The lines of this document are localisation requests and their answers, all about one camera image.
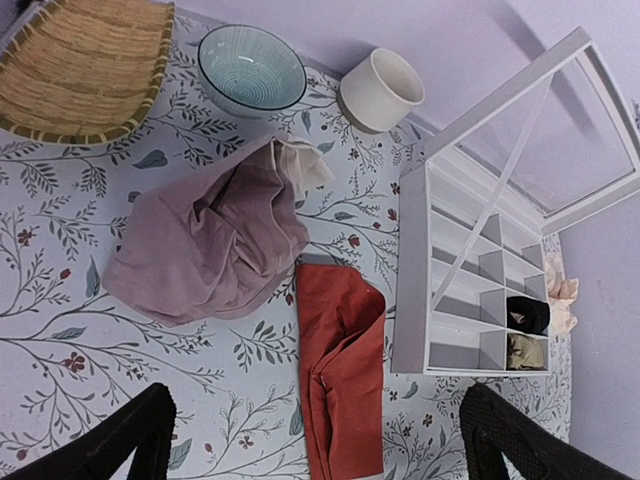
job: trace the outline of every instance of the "red fabric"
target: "red fabric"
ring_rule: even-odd
[[[301,265],[296,274],[311,478],[380,474],[384,297],[353,268]]]

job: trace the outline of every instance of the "table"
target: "table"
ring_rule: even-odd
[[[185,12],[176,20],[162,93],[131,137],[88,148],[0,132],[0,476],[82,435],[158,381],[179,410],[170,478],[309,478],[304,433],[291,428],[299,415],[292,274],[247,318],[176,329],[96,288],[139,192],[276,128],[311,138],[337,177],[298,210],[312,238],[305,261],[321,255],[354,266],[387,299],[387,478],[465,477],[457,412],[474,381],[567,440],[568,338],[551,340],[548,377],[389,373],[398,178],[420,162],[425,135],[408,122],[388,134],[358,132],[336,105],[337,82],[314,68],[307,95],[292,109],[268,121],[229,117],[204,97],[197,79],[197,42],[211,26]],[[545,246],[558,251],[558,238]]]

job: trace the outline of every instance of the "cup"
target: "cup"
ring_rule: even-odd
[[[418,73],[397,53],[377,48],[340,82],[338,105],[357,129],[386,132],[424,101]]]

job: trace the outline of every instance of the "open lid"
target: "open lid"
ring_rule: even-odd
[[[518,216],[543,235],[640,189],[635,122],[581,28],[438,133],[424,155],[454,145],[493,174],[484,182],[492,197],[516,191],[534,206]]]

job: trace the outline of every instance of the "striped bowl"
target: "striped bowl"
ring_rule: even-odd
[[[307,76],[300,58],[275,35],[248,25],[224,25],[198,47],[202,88],[219,108],[264,118],[300,101]]]

